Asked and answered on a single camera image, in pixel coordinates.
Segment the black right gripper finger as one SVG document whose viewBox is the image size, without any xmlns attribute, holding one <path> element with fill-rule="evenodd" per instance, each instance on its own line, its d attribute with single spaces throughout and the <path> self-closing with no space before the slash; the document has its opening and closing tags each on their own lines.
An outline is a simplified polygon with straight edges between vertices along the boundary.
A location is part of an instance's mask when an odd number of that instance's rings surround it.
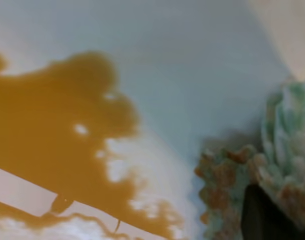
<svg viewBox="0 0 305 240">
<path fill-rule="evenodd" d="M 241 232 L 244 240 L 305 240 L 305 230 L 299 230 L 254 184 L 245 190 Z"/>
</svg>

